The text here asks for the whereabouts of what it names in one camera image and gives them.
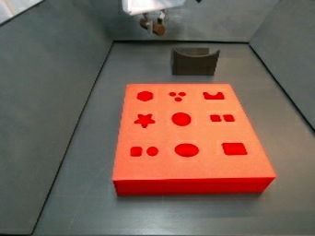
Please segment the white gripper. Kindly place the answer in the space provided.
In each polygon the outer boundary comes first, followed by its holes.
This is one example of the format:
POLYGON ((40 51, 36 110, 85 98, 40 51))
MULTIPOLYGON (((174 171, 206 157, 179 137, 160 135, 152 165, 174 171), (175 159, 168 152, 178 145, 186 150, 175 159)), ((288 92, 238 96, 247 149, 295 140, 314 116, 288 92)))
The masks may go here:
POLYGON ((186 0, 122 0, 122 8, 130 16, 143 14, 139 24, 146 30, 150 28, 148 12, 162 10, 158 20, 152 25, 152 32, 158 36, 163 36, 166 34, 166 10, 163 9, 182 6, 184 2, 186 0))

